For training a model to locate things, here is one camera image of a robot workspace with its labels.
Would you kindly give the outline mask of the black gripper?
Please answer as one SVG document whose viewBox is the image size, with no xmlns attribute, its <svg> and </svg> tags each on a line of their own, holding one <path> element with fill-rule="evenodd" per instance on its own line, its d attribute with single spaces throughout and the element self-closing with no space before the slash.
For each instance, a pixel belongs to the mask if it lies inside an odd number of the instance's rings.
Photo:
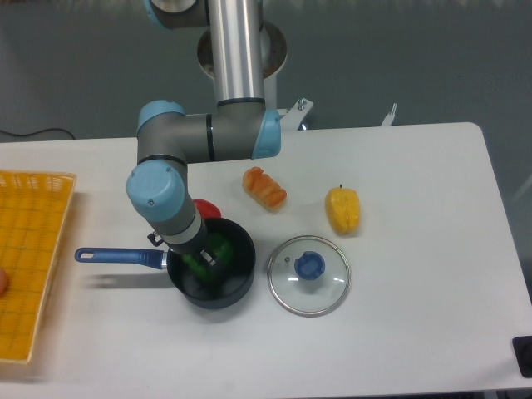
<svg viewBox="0 0 532 399">
<path fill-rule="evenodd" d="M 166 244 L 176 254 L 198 254 L 206 266 L 216 266 L 219 259 L 215 254 L 204 250 L 207 243 L 208 230 L 205 226 L 189 228 L 179 234 L 164 235 L 157 232 L 148 234 L 147 239 L 155 247 Z"/>
</svg>

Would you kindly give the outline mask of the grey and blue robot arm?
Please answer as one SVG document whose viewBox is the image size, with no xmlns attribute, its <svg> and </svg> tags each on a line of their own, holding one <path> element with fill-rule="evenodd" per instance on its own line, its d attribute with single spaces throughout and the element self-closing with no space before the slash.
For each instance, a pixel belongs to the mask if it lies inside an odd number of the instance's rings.
<svg viewBox="0 0 532 399">
<path fill-rule="evenodd" d="M 187 114 L 171 101 L 152 101 L 139 114 L 137 165 L 126 182 L 135 210 L 177 254 L 219 265 L 188 191 L 193 163 L 258 159 L 281 149 L 277 110 L 264 91 L 260 1 L 147 1 L 165 29 L 209 26 L 217 102 L 213 114 Z"/>
</svg>

